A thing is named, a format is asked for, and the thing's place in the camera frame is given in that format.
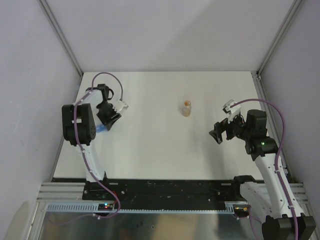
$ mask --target black bracket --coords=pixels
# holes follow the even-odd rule
[[[93,90],[99,90],[102,93],[102,102],[96,106],[96,108],[99,110],[99,112],[96,115],[103,123],[103,125],[106,127],[106,129],[109,131],[112,125],[119,118],[121,118],[121,114],[117,113],[113,109],[112,103],[108,102],[108,100],[111,100],[113,98],[114,91],[105,84],[98,84],[96,87],[93,88]]]
[[[298,239],[308,240],[316,229],[316,222],[312,216],[299,216],[298,220]],[[295,237],[295,224],[292,217],[274,219],[266,216],[262,224],[262,235],[264,240],[293,240]]]
[[[120,201],[123,201],[127,197],[126,184],[110,184],[106,174],[104,174],[104,178],[100,183],[112,191]],[[82,200],[114,201],[115,197],[97,182],[86,181],[83,188]]]

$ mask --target aluminum frame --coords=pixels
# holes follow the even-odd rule
[[[35,215],[29,231],[28,240],[38,240],[41,235],[42,224],[46,212],[68,212],[68,213],[92,213],[98,208],[101,201],[82,200],[85,184],[76,182],[44,182],[41,185],[35,207]],[[268,195],[264,183],[258,184],[262,193]],[[290,187],[298,203],[307,215],[312,215],[311,206],[302,183],[291,183]],[[226,210],[221,211],[150,211],[150,210],[127,210],[122,209],[120,213],[141,214],[233,214],[234,205],[248,205],[246,201],[225,202]],[[319,239],[318,230],[314,232],[311,240]]]

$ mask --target purple cable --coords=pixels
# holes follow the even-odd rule
[[[121,97],[120,97],[120,100],[122,101],[122,99],[123,99],[123,97],[124,97],[124,88],[122,87],[122,84],[121,84],[120,80],[119,80],[115,75],[113,75],[113,74],[110,73],[110,72],[102,71],[102,72],[99,72],[98,74],[96,74],[96,75],[93,77],[93,79],[92,79],[91,91],[92,91],[92,89],[94,88],[94,82],[95,82],[96,78],[97,78],[99,75],[101,75],[101,74],[110,75],[110,76],[114,77],[115,80],[117,80],[117,82],[120,84],[120,87],[121,87]]]
[[[232,215],[232,216],[234,216],[236,219],[249,219],[250,218],[250,216],[249,217],[247,217],[247,216],[239,217],[237,215]],[[255,216],[251,216],[251,218],[253,220],[256,220],[257,222],[259,222],[260,224],[262,224],[262,222],[261,222],[261,220],[259,218],[255,217]]]
[[[63,223],[57,223],[57,222],[51,221],[50,215],[49,215],[49,216],[47,217],[47,220],[49,221],[49,223],[61,227],[61,226],[64,226],[64,225],[73,223],[73,222],[75,222],[75,221],[77,221],[77,220],[79,220],[79,219],[82,219],[82,218],[84,218],[84,217],[89,217],[89,216],[94,217],[94,215],[93,215],[92,213],[91,213],[91,214],[83,214],[83,215],[81,215],[81,216],[78,216],[78,217],[70,220],[70,221],[66,221],[66,222],[63,222]]]
[[[109,219],[109,218],[112,218],[113,216],[115,216],[121,209],[121,203],[120,203],[120,200],[119,198],[117,197],[116,194],[114,194],[111,190],[109,190],[106,186],[104,186],[97,178],[96,176],[92,173],[92,170],[90,169],[89,167],[89,164],[88,164],[88,161],[87,161],[87,158],[86,158],[86,155],[85,155],[85,149],[82,147],[81,143],[80,143],[80,140],[79,140],[79,135],[78,135],[78,126],[77,126],[77,108],[78,108],[78,105],[84,100],[86,99],[91,93],[92,93],[92,90],[94,88],[94,82],[95,82],[95,79],[101,75],[101,74],[108,74],[108,75],[111,75],[113,76],[119,83],[119,79],[114,76],[113,74],[109,73],[109,72],[99,72],[98,74],[96,74],[93,79],[92,79],[92,84],[91,84],[91,89],[89,90],[89,92],[87,92],[79,101],[77,101],[74,105],[74,110],[73,110],[73,125],[74,125],[74,133],[75,133],[75,141],[76,143],[79,145],[80,147],[80,150],[82,151],[82,157],[83,157],[83,160],[84,160],[84,164],[87,168],[87,170],[89,171],[90,175],[92,176],[92,178],[103,188],[105,189],[108,193],[110,193],[115,199],[116,199],[116,202],[118,203],[118,208],[116,209],[116,211],[114,213],[110,213],[108,216],[101,216],[100,218],[101,219]],[[122,88],[122,84],[120,83],[120,86],[121,86],[121,98],[123,97],[123,88]]]
[[[259,240],[258,238],[258,235],[254,229],[254,225],[253,225],[253,222],[252,222],[252,219],[253,219],[253,216],[251,216],[251,206],[249,207],[249,220],[250,220],[250,226],[251,226],[251,230],[253,232],[253,235],[255,237],[256,240]]]
[[[67,221],[67,222],[63,222],[63,223],[56,223],[56,222],[52,222],[50,220],[50,216],[48,217],[48,221],[53,224],[53,225],[57,225],[57,226],[63,226],[63,225],[67,225],[67,224],[70,224],[70,223],[73,223],[74,221],[77,221],[81,218],[84,218],[84,217],[89,217],[89,216],[93,216],[93,217],[98,217],[99,219],[109,219],[109,218],[112,218],[114,217],[121,209],[121,203],[120,203],[120,200],[119,198],[117,197],[117,195],[115,195],[111,190],[109,190],[107,187],[105,187],[97,178],[96,176],[93,175],[93,173],[91,172],[92,170],[90,169],[89,167],[89,164],[88,164],[88,161],[87,161],[87,158],[86,158],[86,155],[84,154],[84,148],[82,147],[81,143],[80,143],[80,140],[79,140],[79,135],[78,135],[78,126],[77,126],[77,108],[78,108],[78,105],[84,100],[86,99],[92,92],[93,88],[94,88],[94,82],[96,80],[96,78],[101,75],[101,74],[107,74],[107,75],[110,75],[112,77],[114,77],[118,83],[120,84],[120,87],[121,87],[121,97],[120,97],[120,100],[122,101],[123,99],[123,96],[124,96],[124,89],[123,89],[123,86],[120,82],[120,80],[115,76],[113,75],[112,73],[109,73],[109,72],[99,72],[98,74],[96,74],[93,79],[92,79],[92,83],[91,83],[91,89],[89,90],[88,93],[86,93],[78,102],[76,102],[76,104],[74,105],[74,110],[73,110],[73,121],[74,121],[74,133],[75,133],[75,140],[76,140],[76,143],[79,145],[81,151],[82,151],[82,157],[83,157],[83,160],[84,160],[84,164],[85,164],[85,167],[87,168],[87,170],[89,171],[90,175],[92,176],[92,178],[103,188],[105,189],[107,192],[109,192],[115,199],[116,199],[116,202],[118,203],[118,208],[116,209],[116,211],[114,213],[110,213],[109,215],[107,216],[97,216],[95,215],[94,213],[93,214],[84,214],[84,215],[81,215],[81,216],[78,216],[70,221]]]
[[[275,158],[274,158],[274,167],[275,167],[275,170],[277,171],[276,174],[279,178],[279,181],[280,181],[280,184],[282,186],[282,189],[284,191],[284,194],[285,194],[285,197],[289,203],[289,207],[290,207],[290,210],[291,210],[291,214],[292,214],[292,217],[293,217],[293,221],[294,221],[294,240],[298,240],[298,236],[299,236],[299,229],[298,229],[298,219],[297,219],[297,215],[296,215],[296,211],[295,211],[295,208],[293,207],[293,202],[291,200],[291,197],[289,195],[289,192],[288,192],[288,189],[285,185],[285,182],[281,176],[281,173],[278,171],[279,170],[279,156],[280,156],[280,153],[281,153],[281,150],[283,148],[283,145],[284,145],[284,140],[285,140],[285,136],[286,136],[286,121],[285,121],[285,117],[283,116],[282,112],[280,111],[280,109],[274,105],[273,103],[267,101],[267,100],[263,100],[263,99],[257,99],[257,98],[250,98],[250,99],[245,99],[245,100],[242,100],[242,101],[239,101],[237,102],[236,104],[232,105],[231,108],[237,106],[237,105],[240,105],[240,104],[243,104],[243,103],[246,103],[246,102],[262,102],[262,103],[265,103],[265,104],[268,104],[270,106],[272,106],[280,115],[281,117],[281,120],[282,120],[282,137],[281,137],[281,141],[280,141],[280,144],[279,144],[279,148],[278,148],[278,152],[276,153],[275,155]]]

